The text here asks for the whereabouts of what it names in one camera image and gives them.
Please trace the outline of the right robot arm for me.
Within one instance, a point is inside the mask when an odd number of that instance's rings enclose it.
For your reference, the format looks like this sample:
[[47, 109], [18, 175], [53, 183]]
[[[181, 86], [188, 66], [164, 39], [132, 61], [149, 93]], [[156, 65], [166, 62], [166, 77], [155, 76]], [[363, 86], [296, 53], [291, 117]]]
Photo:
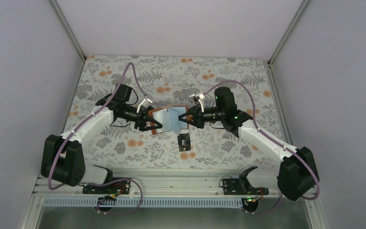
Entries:
[[290, 145], [262, 128], [253, 116], [237, 108], [228, 87], [215, 89], [214, 107], [204, 107], [203, 94], [192, 97], [195, 106], [179, 115], [180, 121], [197, 128], [203, 128], [208, 122], [220, 122], [227, 132], [254, 145], [275, 163], [272, 169], [251, 167], [244, 171], [239, 176], [243, 190], [271, 188], [295, 201], [307, 199], [305, 193], [318, 186], [319, 176], [311, 150]]

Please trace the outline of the brown leather card holder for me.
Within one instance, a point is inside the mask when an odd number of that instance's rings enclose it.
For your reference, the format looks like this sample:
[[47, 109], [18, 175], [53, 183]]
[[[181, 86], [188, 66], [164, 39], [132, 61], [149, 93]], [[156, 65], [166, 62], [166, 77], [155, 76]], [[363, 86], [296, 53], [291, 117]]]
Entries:
[[160, 133], [174, 132], [178, 135], [182, 130], [189, 129], [189, 125], [180, 121], [178, 117], [187, 111], [187, 106], [168, 106], [150, 110], [148, 115], [162, 124], [161, 128], [151, 130], [152, 134], [156, 135]]

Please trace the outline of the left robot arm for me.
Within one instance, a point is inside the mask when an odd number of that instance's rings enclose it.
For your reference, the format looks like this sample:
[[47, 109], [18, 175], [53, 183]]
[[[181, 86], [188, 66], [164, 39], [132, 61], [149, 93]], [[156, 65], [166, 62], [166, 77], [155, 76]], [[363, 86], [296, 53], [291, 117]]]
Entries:
[[116, 91], [96, 102], [91, 114], [76, 127], [61, 135], [46, 138], [43, 149], [41, 175], [49, 179], [49, 188], [54, 190], [52, 181], [60, 185], [97, 184], [103, 186], [109, 181], [111, 171], [105, 167], [88, 164], [84, 158], [87, 146], [93, 138], [118, 118], [133, 122], [134, 128], [149, 131], [162, 128], [162, 124], [149, 116], [152, 110], [148, 97], [134, 107], [127, 102], [133, 89], [120, 84]]

